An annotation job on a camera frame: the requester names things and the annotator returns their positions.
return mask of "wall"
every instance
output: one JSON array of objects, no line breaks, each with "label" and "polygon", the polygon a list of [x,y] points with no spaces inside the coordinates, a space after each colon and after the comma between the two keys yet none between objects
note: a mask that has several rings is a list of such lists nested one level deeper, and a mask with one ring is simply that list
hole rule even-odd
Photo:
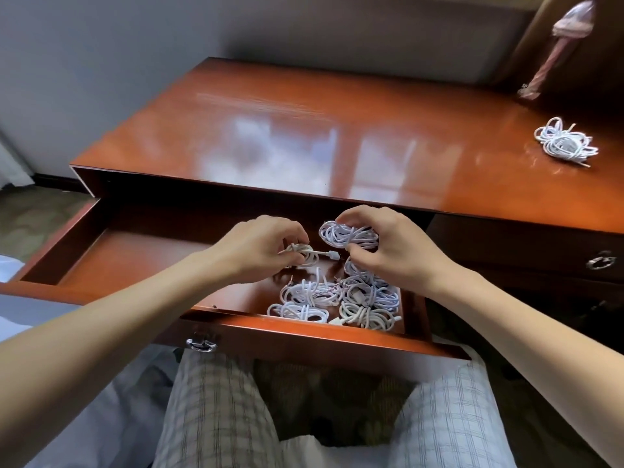
[{"label": "wall", "polygon": [[0,131],[67,163],[205,57],[474,83],[530,14],[428,0],[0,0]]}]

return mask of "plaid pants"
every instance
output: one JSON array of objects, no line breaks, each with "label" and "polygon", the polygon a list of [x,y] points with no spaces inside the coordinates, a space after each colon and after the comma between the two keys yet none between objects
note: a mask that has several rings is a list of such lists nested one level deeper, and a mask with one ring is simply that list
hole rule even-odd
[{"label": "plaid pants", "polygon": [[[399,415],[389,468],[514,468],[486,367],[472,362],[416,386]],[[251,367],[186,350],[153,468],[282,468]]]}]

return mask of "drawer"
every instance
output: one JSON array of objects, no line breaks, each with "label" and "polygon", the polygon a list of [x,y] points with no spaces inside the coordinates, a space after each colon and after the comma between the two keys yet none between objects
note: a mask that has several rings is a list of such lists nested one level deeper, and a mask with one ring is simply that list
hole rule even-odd
[{"label": "drawer", "polygon": [[624,281],[624,235],[446,214],[434,216],[427,234],[448,257],[468,267],[508,266],[593,281]]},{"label": "drawer", "polygon": [[[349,206],[228,187],[206,191],[184,200],[179,194],[167,199],[167,194],[139,193],[132,200],[93,200],[12,281],[0,284],[0,292],[83,305],[209,247],[238,221],[261,213],[299,220],[312,246],[327,250],[318,228],[323,218]],[[341,268],[334,261],[321,267],[328,275]],[[307,273],[285,270],[260,283],[223,288],[189,309],[157,341],[184,346],[189,338],[207,335],[227,353],[418,381],[469,359],[457,346],[431,341],[424,299],[410,292],[401,291],[403,320],[389,333],[266,316],[291,275],[301,279]]]}]

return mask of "hand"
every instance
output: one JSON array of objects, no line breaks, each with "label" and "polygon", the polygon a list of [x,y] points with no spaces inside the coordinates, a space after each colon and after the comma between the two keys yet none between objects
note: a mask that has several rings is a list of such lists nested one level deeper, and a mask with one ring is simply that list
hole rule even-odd
[{"label": "hand", "polygon": [[351,227],[372,227],[377,232],[377,251],[363,250],[354,243],[347,251],[355,265],[394,286],[430,297],[437,284],[461,269],[416,223],[388,207],[360,205],[345,210],[336,221]]},{"label": "hand", "polygon": [[261,281],[288,266],[303,263],[303,255],[284,250],[284,241],[309,243],[308,234],[297,221],[262,215],[237,223],[206,251],[211,267],[222,269],[225,285]]}]

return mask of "drawer handle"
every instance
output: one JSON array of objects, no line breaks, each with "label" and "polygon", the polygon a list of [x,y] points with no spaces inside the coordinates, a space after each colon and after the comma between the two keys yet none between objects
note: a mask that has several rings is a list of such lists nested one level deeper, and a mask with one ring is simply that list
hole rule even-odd
[{"label": "drawer handle", "polygon": [[600,251],[598,256],[587,261],[585,266],[592,271],[599,271],[613,266],[616,260],[615,256],[611,256],[611,251]]},{"label": "drawer handle", "polygon": [[216,351],[217,344],[208,340],[208,335],[198,335],[196,333],[193,338],[187,340],[187,347],[202,353],[212,353]]}]

